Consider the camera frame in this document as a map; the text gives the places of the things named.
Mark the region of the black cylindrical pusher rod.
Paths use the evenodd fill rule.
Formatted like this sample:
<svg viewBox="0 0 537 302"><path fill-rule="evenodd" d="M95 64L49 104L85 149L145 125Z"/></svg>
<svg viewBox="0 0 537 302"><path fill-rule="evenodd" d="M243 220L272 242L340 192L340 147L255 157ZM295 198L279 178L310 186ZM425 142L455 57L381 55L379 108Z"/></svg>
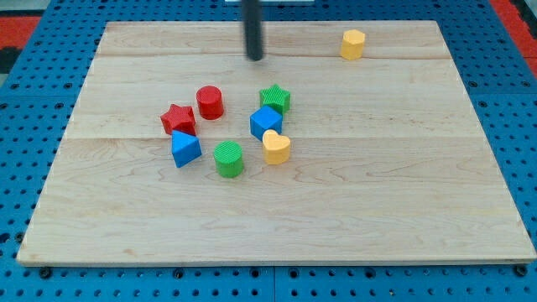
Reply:
<svg viewBox="0 0 537 302"><path fill-rule="evenodd" d="M252 61L263 58L262 8L259 0L242 0L242 25L246 56Z"/></svg>

